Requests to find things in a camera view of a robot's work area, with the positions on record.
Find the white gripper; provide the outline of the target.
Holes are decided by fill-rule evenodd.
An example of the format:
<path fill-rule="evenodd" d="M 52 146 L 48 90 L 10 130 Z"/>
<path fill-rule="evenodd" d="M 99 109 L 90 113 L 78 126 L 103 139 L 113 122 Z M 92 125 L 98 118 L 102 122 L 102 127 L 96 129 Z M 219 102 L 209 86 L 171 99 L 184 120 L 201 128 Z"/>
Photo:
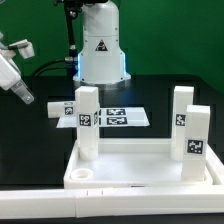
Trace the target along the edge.
<path fill-rule="evenodd" d="M 0 54 L 0 87 L 3 90 L 11 90 L 25 103 L 31 104 L 34 96 L 29 91 L 27 85 L 21 80 L 20 74 L 13 66 Z"/>

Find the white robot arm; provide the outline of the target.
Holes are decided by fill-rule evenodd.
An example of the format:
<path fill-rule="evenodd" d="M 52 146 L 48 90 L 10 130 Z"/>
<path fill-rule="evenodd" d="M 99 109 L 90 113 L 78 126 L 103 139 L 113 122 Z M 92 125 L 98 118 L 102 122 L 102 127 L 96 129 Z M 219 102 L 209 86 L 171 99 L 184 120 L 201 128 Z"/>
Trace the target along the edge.
<path fill-rule="evenodd" d="M 54 0 L 64 8 L 73 85 L 102 86 L 106 89 L 127 83 L 125 53 L 119 45 L 119 9 L 111 0 Z M 13 61 L 14 52 L 27 59 L 34 55 L 31 42 L 24 39 L 9 46 L 0 43 L 0 88 L 12 90 L 30 104 L 34 96 Z"/>

